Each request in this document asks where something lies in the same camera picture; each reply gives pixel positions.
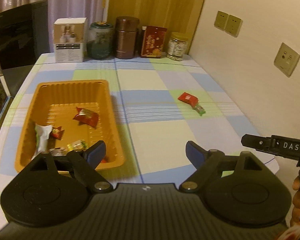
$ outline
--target white and brown box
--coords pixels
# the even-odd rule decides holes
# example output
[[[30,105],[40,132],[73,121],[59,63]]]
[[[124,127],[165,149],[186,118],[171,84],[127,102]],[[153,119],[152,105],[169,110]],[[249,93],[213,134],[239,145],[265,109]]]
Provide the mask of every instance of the white and brown box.
[[[83,62],[86,54],[87,18],[61,18],[53,25],[56,62]]]

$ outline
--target jar with yellow lid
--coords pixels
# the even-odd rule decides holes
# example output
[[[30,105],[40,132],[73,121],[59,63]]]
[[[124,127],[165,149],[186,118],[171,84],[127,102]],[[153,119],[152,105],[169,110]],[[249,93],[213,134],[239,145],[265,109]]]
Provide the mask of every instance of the jar with yellow lid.
[[[112,50],[113,26],[107,22],[94,22],[88,33],[87,51],[93,59],[107,58]]]
[[[188,46],[188,36],[184,33],[172,32],[168,42],[167,58],[181,61]]]

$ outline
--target green jar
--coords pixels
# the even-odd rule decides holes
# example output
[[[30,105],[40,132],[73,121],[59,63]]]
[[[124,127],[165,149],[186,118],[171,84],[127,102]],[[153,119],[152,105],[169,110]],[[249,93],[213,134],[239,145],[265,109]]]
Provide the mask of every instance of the green jar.
[[[107,22],[94,22],[88,33],[87,51],[93,59],[109,57],[112,50],[113,26]]]

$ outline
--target plaid tablecloth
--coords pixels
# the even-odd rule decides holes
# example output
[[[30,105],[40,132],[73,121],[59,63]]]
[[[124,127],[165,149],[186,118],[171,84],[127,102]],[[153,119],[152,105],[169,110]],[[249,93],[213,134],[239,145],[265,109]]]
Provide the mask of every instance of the plaid tablecloth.
[[[55,63],[43,54],[32,68],[5,117],[0,130],[0,194],[17,175],[16,150],[26,113],[41,82],[106,79],[126,162],[100,173],[113,184],[168,183],[178,187],[195,170],[185,154],[186,142],[228,155],[242,150],[245,133],[258,135],[249,120],[221,87],[189,56],[182,62],[168,58],[83,63]],[[188,92],[199,98],[206,114],[199,114],[178,96]],[[255,152],[273,172],[273,156]],[[0,206],[0,228],[6,224]]]

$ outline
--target ribbed black surface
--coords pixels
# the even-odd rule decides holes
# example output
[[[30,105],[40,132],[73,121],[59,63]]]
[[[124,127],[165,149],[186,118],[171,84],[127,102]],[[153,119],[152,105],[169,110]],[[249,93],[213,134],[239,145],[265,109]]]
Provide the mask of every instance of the ribbed black surface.
[[[10,223],[0,239],[23,240],[273,240],[286,228],[239,228],[212,216],[197,195],[178,192],[174,184],[119,184],[93,197],[79,216],[50,228]]]

